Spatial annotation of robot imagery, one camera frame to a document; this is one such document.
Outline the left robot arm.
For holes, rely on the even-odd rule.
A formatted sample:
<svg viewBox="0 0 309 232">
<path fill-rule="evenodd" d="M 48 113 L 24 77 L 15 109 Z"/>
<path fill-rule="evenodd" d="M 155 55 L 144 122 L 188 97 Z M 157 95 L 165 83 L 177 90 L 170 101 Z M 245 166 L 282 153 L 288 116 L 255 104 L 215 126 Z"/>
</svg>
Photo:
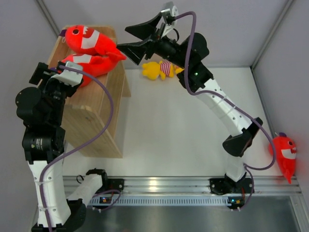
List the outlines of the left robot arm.
<svg viewBox="0 0 309 232">
<path fill-rule="evenodd" d="M 67 196 L 63 183 L 65 130 L 62 118 L 66 98 L 83 83 L 85 72 L 71 61 L 59 62 L 50 69 L 39 63 L 30 87 L 15 99 L 16 114 L 23 120 L 22 147 L 32 172 L 38 201 L 38 220 L 34 232 L 73 232 L 85 222 L 86 208 L 97 193 L 108 190 L 103 169 L 89 170 L 81 185 Z"/>
</svg>

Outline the wooden shelf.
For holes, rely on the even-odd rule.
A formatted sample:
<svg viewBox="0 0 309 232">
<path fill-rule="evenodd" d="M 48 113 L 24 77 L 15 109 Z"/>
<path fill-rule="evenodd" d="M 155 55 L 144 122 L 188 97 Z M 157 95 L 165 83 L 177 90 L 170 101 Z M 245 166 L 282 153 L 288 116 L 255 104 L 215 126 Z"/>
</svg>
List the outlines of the wooden shelf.
<svg viewBox="0 0 309 232">
<path fill-rule="evenodd" d="M 102 28 L 92 28 L 107 35 Z M 108 37 L 116 43 L 114 35 Z M 72 54 L 78 53 L 72 51 L 65 38 L 59 36 L 50 56 L 49 66 L 54 67 L 57 61 Z M 122 158 L 123 155 L 115 142 L 115 129 L 120 100 L 123 96 L 130 96 L 129 92 L 123 93 L 123 90 L 129 90 L 123 60 L 119 61 L 112 71 L 96 79 L 108 89 L 113 107 L 110 106 L 107 94 L 96 81 L 83 75 L 81 86 L 66 100 L 62 121 L 66 131 L 65 139 L 76 148 L 96 136 L 104 126 L 108 126 L 98 139 L 80 149 L 80 152 L 86 157 Z"/>
</svg>

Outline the aluminium corner post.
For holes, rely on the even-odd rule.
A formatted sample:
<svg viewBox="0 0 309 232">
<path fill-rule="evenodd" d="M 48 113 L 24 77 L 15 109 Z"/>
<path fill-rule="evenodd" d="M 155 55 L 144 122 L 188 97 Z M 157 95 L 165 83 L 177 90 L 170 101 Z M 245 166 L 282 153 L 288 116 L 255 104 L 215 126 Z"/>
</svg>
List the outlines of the aluminium corner post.
<svg viewBox="0 0 309 232">
<path fill-rule="evenodd" d="M 35 3 L 37 4 L 39 10 L 41 11 L 43 17 L 47 21 L 48 26 L 52 30 L 52 32 L 55 34 L 56 37 L 58 37 L 60 33 L 60 29 L 57 26 L 54 18 L 52 17 L 48 7 L 46 6 L 45 2 L 43 0 L 35 0 Z"/>
<path fill-rule="evenodd" d="M 271 27 L 269 33 L 267 34 L 266 39 L 264 40 L 262 46 L 260 47 L 257 55 L 255 56 L 252 64 L 250 65 L 250 69 L 254 70 L 257 65 L 259 64 L 260 60 L 262 59 L 263 55 L 267 51 L 268 47 L 272 43 L 275 35 L 277 34 L 278 30 L 280 29 L 281 25 L 283 24 L 285 18 L 287 17 L 288 13 L 292 9 L 293 5 L 295 4 L 295 0 L 287 0 L 281 9 L 279 15 L 277 16 L 273 26 Z"/>
</svg>

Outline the yellow bear plush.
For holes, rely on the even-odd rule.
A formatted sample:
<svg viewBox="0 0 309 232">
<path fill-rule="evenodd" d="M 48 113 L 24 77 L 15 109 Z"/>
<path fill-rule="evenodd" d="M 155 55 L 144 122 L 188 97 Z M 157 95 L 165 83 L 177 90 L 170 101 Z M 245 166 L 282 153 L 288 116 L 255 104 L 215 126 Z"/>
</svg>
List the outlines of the yellow bear plush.
<svg viewBox="0 0 309 232">
<path fill-rule="evenodd" d="M 183 72 L 184 69 L 181 68 L 181 67 L 175 66 L 175 67 L 174 67 L 174 71 L 175 71 L 176 74 L 179 74 L 179 73 Z"/>
<path fill-rule="evenodd" d="M 150 80 L 156 80 L 158 78 L 165 80 L 167 77 L 174 77 L 174 68 L 168 61 L 151 61 L 142 64 L 142 75 Z"/>
</svg>

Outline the red shark plush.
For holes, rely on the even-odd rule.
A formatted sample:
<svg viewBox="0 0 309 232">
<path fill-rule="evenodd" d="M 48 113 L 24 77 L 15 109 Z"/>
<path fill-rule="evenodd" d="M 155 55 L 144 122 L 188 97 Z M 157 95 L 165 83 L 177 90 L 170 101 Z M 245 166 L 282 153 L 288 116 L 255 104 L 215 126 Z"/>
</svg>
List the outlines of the red shark plush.
<svg viewBox="0 0 309 232">
<path fill-rule="evenodd" d="M 109 56 L 117 61 L 126 56 L 107 35 L 85 25 L 74 25 L 63 29 L 59 36 L 65 38 L 68 47 L 78 54 Z"/>
<path fill-rule="evenodd" d="M 72 54 L 62 59 L 62 62 L 71 61 L 79 64 L 83 67 L 84 72 L 97 78 L 112 71 L 121 60 L 122 57 L 112 53 L 108 53 L 106 56 Z"/>
<path fill-rule="evenodd" d="M 296 144 L 283 132 L 276 134 L 272 142 L 275 146 L 276 162 L 281 174 L 291 184 L 296 168 Z"/>
</svg>

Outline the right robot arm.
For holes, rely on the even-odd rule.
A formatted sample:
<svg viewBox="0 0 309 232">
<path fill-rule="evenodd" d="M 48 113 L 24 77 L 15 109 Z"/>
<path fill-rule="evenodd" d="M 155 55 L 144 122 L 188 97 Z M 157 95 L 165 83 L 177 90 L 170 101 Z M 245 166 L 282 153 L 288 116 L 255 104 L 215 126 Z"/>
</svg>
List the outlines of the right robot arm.
<svg viewBox="0 0 309 232">
<path fill-rule="evenodd" d="M 206 104 L 222 121 L 230 135 L 223 141 L 228 154 L 225 175 L 210 180 L 211 192 L 216 195 L 246 193 L 253 190 L 253 180 L 247 178 L 243 155 L 263 124 L 260 118 L 250 118 L 225 95 L 202 60 L 209 55 L 204 36 L 192 27 L 189 37 L 181 44 L 167 36 L 178 17 L 159 13 L 153 19 L 125 28 L 140 39 L 135 43 L 119 44 L 117 48 L 135 64 L 156 54 L 182 67 L 177 77 L 187 91 Z"/>
</svg>

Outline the left aluminium corner post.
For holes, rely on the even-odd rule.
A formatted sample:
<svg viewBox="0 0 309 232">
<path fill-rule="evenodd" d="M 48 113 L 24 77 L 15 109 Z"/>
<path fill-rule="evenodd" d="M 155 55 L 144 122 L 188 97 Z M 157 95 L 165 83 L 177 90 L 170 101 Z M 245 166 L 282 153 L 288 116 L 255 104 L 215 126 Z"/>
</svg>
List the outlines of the left aluminium corner post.
<svg viewBox="0 0 309 232">
<path fill-rule="evenodd" d="M 58 37 L 60 33 L 60 29 L 57 26 L 54 18 L 52 17 L 48 7 L 46 6 L 45 2 L 43 0 L 35 0 L 35 3 L 37 4 L 39 10 L 41 11 L 43 17 L 47 21 L 48 26 L 52 30 L 52 32 L 55 34 L 56 37 Z"/>
</svg>

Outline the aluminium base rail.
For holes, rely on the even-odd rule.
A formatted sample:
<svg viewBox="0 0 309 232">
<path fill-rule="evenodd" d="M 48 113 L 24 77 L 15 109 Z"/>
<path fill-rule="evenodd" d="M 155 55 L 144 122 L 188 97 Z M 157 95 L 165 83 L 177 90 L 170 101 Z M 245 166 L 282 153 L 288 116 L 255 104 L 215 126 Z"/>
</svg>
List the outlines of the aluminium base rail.
<svg viewBox="0 0 309 232">
<path fill-rule="evenodd" d="M 192 194 L 210 195 L 209 176 L 121 176 L 125 194 Z M 254 192 L 257 195 L 298 195 L 302 193 L 298 180 L 289 184 L 277 176 L 255 176 Z"/>
</svg>

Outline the right aluminium corner post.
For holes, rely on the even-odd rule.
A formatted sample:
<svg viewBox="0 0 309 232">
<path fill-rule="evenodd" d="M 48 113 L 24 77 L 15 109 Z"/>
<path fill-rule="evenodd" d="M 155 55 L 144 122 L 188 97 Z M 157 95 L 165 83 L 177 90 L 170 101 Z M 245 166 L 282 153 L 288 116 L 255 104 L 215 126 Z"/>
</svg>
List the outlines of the right aluminium corner post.
<svg viewBox="0 0 309 232">
<path fill-rule="evenodd" d="M 279 15 L 277 16 L 273 26 L 271 27 L 269 33 L 267 34 L 266 39 L 264 40 L 262 46 L 260 47 L 257 55 L 255 56 L 252 64 L 250 65 L 250 69 L 254 70 L 257 65 L 259 64 L 260 60 L 262 59 L 263 55 L 267 51 L 268 47 L 272 43 L 275 35 L 277 34 L 278 30 L 280 29 L 281 25 L 283 24 L 285 18 L 287 17 L 288 13 L 292 9 L 293 5 L 295 4 L 295 0 L 287 0 L 281 9 Z"/>
</svg>

